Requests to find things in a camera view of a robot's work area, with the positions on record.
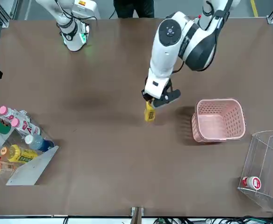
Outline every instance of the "clear acrylic box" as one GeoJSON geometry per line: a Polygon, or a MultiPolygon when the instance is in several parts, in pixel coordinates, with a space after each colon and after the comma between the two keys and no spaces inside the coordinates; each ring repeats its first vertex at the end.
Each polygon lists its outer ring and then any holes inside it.
{"type": "Polygon", "coordinates": [[[264,211],[273,212],[273,131],[259,132],[252,136],[238,189],[264,211]],[[259,177],[260,190],[245,187],[242,179],[246,176],[259,177]]]}
{"type": "MultiPolygon", "coordinates": [[[[31,123],[41,129],[41,136],[44,139],[54,142],[52,138],[42,129],[42,127],[37,124],[37,122],[31,120],[31,123]]],[[[14,128],[12,128],[6,135],[0,134],[0,149],[2,147],[10,148],[11,145],[18,145],[20,148],[29,149],[29,146],[25,143],[24,137],[21,136],[20,133],[14,128]]],[[[8,160],[5,160],[2,157],[1,161],[13,164],[15,166],[15,170],[10,175],[0,176],[1,182],[5,183],[6,185],[34,185],[57,149],[58,146],[55,145],[45,153],[36,150],[38,156],[25,164],[10,163],[8,160]]]]}

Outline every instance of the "plastic basket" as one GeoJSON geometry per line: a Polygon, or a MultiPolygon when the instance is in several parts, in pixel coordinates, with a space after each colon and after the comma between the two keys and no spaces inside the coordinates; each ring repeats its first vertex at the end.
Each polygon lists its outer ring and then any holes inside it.
{"type": "Polygon", "coordinates": [[[192,117],[193,136],[197,142],[236,140],[244,136],[244,113],[235,99],[202,99],[192,117]]]}

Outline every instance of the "person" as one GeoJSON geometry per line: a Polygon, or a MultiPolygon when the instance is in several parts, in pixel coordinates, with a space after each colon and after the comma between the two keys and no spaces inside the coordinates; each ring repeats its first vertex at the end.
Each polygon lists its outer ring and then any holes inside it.
{"type": "Polygon", "coordinates": [[[154,0],[114,0],[118,18],[132,18],[134,10],[139,18],[154,18],[154,0]]]}

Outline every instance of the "brown table surface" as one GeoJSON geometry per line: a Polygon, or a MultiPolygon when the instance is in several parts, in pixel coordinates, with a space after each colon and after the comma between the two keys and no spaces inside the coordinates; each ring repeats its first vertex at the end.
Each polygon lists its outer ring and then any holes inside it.
{"type": "Polygon", "coordinates": [[[252,133],[273,130],[273,26],[229,19],[208,70],[172,78],[181,98],[144,122],[141,96],[160,20],[100,20],[70,52],[55,21],[12,21],[0,38],[0,106],[25,109],[60,144],[38,186],[0,185],[0,215],[265,216],[237,186],[252,133]],[[198,145],[202,98],[236,98],[243,140],[198,145]]]}

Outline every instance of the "robotic arm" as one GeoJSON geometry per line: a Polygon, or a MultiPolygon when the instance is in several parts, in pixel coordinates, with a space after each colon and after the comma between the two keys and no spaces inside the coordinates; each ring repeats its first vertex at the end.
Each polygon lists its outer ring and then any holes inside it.
{"type": "Polygon", "coordinates": [[[170,77],[178,57],[191,70],[203,71],[212,63],[217,38],[227,21],[230,10],[240,0],[204,0],[203,15],[198,24],[182,12],[162,21],[154,37],[150,68],[142,90],[143,97],[153,108],[178,99],[179,90],[172,90],[170,77]]]}
{"type": "Polygon", "coordinates": [[[78,51],[86,43],[89,26],[78,19],[72,13],[75,0],[36,0],[57,21],[61,29],[64,44],[70,51],[78,51]]]}

